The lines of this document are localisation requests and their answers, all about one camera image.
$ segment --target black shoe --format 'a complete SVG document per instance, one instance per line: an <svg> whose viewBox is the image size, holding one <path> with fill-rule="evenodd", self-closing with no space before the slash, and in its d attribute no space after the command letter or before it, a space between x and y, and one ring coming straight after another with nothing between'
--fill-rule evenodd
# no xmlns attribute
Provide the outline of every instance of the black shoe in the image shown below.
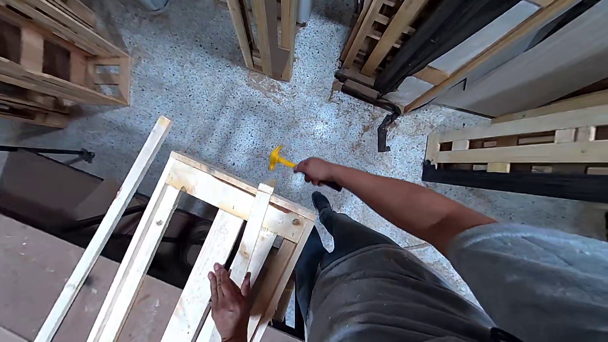
<svg viewBox="0 0 608 342"><path fill-rule="evenodd" d="M327 199L327 197L323 196L323 194L321 194L320 192L318 192L318 191L313 192L311 197L313 198L313 205L314 205L314 208L317 209L317 212L321 212L321 210L323 210L325 208L329 208L331 210L330 201Z"/></svg>

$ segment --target concrete floor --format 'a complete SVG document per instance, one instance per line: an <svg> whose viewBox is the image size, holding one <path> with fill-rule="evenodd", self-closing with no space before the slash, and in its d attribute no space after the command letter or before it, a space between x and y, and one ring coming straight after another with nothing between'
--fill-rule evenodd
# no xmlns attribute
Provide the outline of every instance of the concrete floor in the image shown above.
<svg viewBox="0 0 608 342"><path fill-rule="evenodd" d="M122 181L159 115L171 132L139 191L151 194L171 150L185 151L251 182L278 179L276 192L312 207L316 188L285 168L268 172L268 154L279 144L293 161L309 156L372 173L421 183L426 137L432 130L487 124L470 114L427 106L400 118L390 130L391 152L376 151L376 128L386 112L331 90L347 39L352 1L317 0L296 39L294 75L278 82L243 64L227 7L214 0L172 0L151 15L133 0L108 1L126 50L133 57L128 108L83 107L64 130L0 121L0 142L36 147L82 147L96 153L76 166ZM554 227L605 239L597 205L531 195L427 184L499 220ZM335 210L383 232L443 274L467 298L473 295L434 248L375 214L348 191L325 188ZM326 245L332 248L331 239Z"/></svg>

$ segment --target hammer handle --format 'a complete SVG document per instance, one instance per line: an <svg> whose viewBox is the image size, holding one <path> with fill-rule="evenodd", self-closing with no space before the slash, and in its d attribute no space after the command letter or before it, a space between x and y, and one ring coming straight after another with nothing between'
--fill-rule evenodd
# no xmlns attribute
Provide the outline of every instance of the hammer handle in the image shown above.
<svg viewBox="0 0 608 342"><path fill-rule="evenodd" d="M335 191L342 191L342 187L340 185L338 185L338 183L336 182L326 182L326 181L322 181L321 183L323 183L323 185L327 185L328 187L334 189Z"/></svg>

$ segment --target sawdust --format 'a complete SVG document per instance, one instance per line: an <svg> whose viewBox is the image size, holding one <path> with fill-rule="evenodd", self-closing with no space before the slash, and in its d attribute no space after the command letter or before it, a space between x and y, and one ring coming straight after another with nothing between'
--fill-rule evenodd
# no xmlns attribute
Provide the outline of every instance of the sawdust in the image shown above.
<svg viewBox="0 0 608 342"><path fill-rule="evenodd" d="M271 99L277 105L282 104L281 99L277 95L281 95L282 89L280 85L270 77L255 71L247 73L247 85L253 89L261 91L264 96Z"/></svg>

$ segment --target black metal stand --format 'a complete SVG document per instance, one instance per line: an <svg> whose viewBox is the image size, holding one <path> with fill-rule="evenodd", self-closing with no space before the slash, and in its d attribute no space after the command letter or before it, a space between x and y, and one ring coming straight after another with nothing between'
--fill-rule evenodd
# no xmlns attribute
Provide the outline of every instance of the black metal stand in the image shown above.
<svg viewBox="0 0 608 342"><path fill-rule="evenodd" d="M34 153L50 153L53 155L77 155L78 157L68 160L63 164L71 165L77 161L84 160L89 164L93 162L93 158L95 158L95 153L81 148L79 151L76 150L60 150L57 148L38 148L38 147L22 147L22 146L4 146L0 145L0 151L4 152L15 152L17 150L25 150Z"/></svg>

